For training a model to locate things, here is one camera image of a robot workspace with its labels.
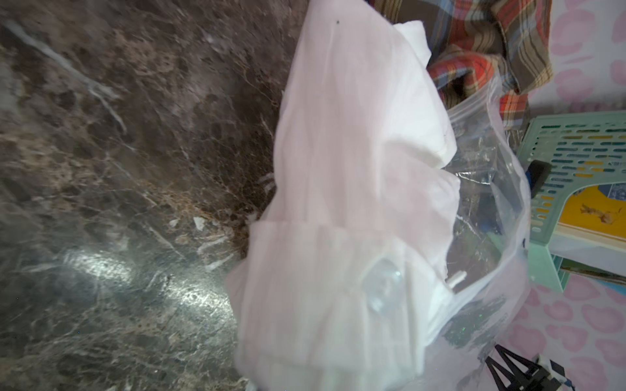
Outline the red plaid shirt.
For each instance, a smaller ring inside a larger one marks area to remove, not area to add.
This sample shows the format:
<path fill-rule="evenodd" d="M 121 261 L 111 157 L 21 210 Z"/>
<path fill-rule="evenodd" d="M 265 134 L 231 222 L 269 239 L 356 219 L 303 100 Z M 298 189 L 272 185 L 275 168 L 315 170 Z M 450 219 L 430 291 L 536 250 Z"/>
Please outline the red plaid shirt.
<path fill-rule="evenodd" d="M 422 21 L 427 66 L 451 109 L 499 77 L 506 130 L 528 117 L 528 95 L 554 76 L 549 59 L 551 0 L 388 0 L 372 6 L 388 21 Z"/>

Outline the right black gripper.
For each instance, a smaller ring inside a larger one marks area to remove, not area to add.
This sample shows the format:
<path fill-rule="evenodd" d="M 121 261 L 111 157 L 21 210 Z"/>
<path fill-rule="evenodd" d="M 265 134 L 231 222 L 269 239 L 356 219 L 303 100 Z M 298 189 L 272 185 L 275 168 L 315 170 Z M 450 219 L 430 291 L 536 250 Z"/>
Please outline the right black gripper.
<path fill-rule="evenodd" d="M 517 355 L 496 345 L 500 361 L 491 356 L 485 363 L 499 391 L 559 391 L 574 390 L 563 366 L 542 355 L 532 359 Z"/>

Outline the clear plastic vacuum bag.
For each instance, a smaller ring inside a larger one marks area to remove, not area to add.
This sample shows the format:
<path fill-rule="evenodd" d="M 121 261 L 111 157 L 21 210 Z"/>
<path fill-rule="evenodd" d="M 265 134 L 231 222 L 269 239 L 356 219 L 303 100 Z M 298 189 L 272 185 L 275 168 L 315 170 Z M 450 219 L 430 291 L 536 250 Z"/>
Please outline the clear plastic vacuum bag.
<path fill-rule="evenodd" d="M 478 390 L 485 360 L 528 293 L 530 191 L 507 140 L 499 76 L 450 109 L 457 152 L 446 170 L 461 181 L 448 272 L 453 317 L 427 347 L 421 376 L 405 390 Z"/>

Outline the white shirt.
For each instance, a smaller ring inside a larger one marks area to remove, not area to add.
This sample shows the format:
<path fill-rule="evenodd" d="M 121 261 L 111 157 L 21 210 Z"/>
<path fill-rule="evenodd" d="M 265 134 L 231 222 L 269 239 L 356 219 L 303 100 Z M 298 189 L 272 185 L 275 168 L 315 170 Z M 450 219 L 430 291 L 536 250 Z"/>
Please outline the white shirt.
<path fill-rule="evenodd" d="M 276 193 L 226 280 L 236 369 L 260 390 L 393 390 L 450 315 L 453 127 L 419 21 L 309 4 L 281 106 Z"/>

